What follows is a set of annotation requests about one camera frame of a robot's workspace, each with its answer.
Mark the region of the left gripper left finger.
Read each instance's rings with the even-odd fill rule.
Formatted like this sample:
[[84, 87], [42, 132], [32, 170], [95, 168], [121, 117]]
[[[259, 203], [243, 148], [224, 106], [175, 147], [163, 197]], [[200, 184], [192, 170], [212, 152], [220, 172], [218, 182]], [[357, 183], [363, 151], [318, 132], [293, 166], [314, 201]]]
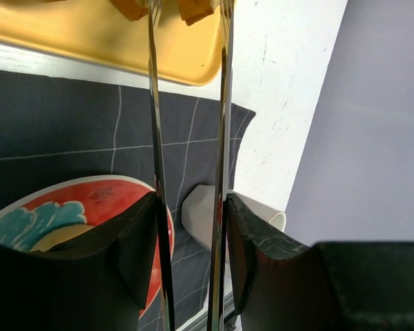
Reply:
[[157, 195], [45, 252], [0, 243], [0, 330], [135, 330], [157, 242]]

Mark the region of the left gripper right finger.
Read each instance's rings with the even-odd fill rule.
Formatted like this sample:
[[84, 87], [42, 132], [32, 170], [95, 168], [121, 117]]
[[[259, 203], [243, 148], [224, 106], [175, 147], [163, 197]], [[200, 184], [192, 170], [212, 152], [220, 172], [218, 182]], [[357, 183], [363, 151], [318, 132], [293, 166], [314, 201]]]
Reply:
[[414, 330], [414, 242], [300, 243], [227, 198], [244, 330]]

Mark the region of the orange bagel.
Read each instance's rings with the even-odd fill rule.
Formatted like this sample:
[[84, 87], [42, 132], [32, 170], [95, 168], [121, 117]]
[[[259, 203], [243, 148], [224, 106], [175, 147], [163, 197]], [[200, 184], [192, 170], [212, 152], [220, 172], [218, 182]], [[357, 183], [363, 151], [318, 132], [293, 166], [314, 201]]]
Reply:
[[93, 225], [87, 224], [74, 224], [68, 225], [62, 228], [58, 228], [42, 237], [35, 245], [30, 249], [30, 252], [46, 252], [54, 246], [78, 237], [94, 228]]

